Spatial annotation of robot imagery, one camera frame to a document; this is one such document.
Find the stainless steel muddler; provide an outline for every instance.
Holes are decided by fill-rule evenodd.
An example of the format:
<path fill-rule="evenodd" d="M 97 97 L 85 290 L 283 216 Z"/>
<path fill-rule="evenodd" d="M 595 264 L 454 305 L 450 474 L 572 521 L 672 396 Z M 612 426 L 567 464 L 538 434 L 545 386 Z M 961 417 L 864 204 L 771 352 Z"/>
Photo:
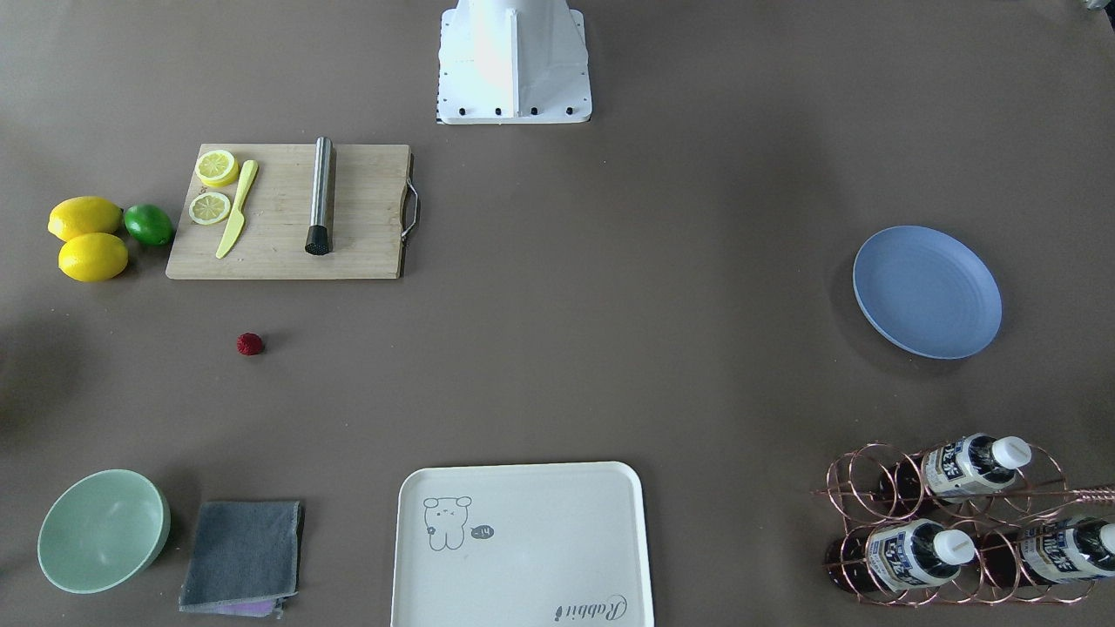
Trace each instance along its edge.
<path fill-rule="evenodd" d="M 313 189 L 310 196 L 310 231 L 306 235 L 306 252 L 327 254 L 329 252 L 329 226 L 327 213 L 332 204 L 333 143 L 329 137 L 318 137 L 313 156 Z"/>

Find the white tray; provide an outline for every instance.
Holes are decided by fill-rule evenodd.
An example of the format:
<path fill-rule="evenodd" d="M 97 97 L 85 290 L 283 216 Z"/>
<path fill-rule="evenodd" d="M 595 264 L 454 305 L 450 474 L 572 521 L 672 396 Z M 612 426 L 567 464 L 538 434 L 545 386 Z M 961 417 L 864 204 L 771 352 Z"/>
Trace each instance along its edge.
<path fill-rule="evenodd" d="M 392 627 L 563 624 L 655 624 L 630 466 L 424 469 L 403 482 Z"/>

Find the lime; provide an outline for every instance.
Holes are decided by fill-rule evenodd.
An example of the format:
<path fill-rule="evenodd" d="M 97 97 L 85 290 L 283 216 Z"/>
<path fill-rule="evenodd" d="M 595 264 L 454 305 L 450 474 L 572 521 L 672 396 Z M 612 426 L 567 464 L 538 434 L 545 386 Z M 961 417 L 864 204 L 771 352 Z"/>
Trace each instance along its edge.
<path fill-rule="evenodd" d="M 221 192 L 205 192 L 190 203 L 190 219 L 198 224 L 215 224 L 229 216 L 232 203 Z"/>
<path fill-rule="evenodd" d="M 85 233 L 115 233 L 120 228 L 120 208 L 98 196 L 78 196 L 50 211 L 47 231 L 68 242 Z"/>
<path fill-rule="evenodd" d="M 124 241 L 108 233 L 86 233 L 62 244 L 58 268 L 78 281 L 105 281 L 128 264 Z"/>
<path fill-rule="evenodd" d="M 194 173 L 207 187 L 223 187 L 236 180 L 240 164 L 229 151 L 210 151 L 197 157 Z"/>
<path fill-rule="evenodd" d="M 174 237 L 174 224 L 162 209 L 137 204 L 124 212 L 124 228 L 142 244 L 161 247 Z"/>

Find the bear drawing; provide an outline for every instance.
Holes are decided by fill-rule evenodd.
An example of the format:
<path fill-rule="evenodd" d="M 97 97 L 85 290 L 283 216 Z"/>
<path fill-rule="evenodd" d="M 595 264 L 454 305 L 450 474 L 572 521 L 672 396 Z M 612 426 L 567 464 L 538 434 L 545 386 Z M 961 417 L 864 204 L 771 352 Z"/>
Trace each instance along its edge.
<path fill-rule="evenodd" d="M 429 534 L 430 549 L 455 551 L 465 543 L 465 522 L 468 520 L 468 505 L 472 503 L 473 500 L 468 496 L 423 501 L 426 505 L 426 533 Z"/>

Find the towel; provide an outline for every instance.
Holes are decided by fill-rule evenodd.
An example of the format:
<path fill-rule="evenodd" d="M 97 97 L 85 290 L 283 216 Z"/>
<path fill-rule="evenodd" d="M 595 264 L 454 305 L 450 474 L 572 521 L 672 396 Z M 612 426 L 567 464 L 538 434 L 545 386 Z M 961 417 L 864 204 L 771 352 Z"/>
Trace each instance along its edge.
<path fill-rule="evenodd" d="M 299 501 L 210 501 L 197 514 L 178 610 L 282 615 L 298 585 Z"/>

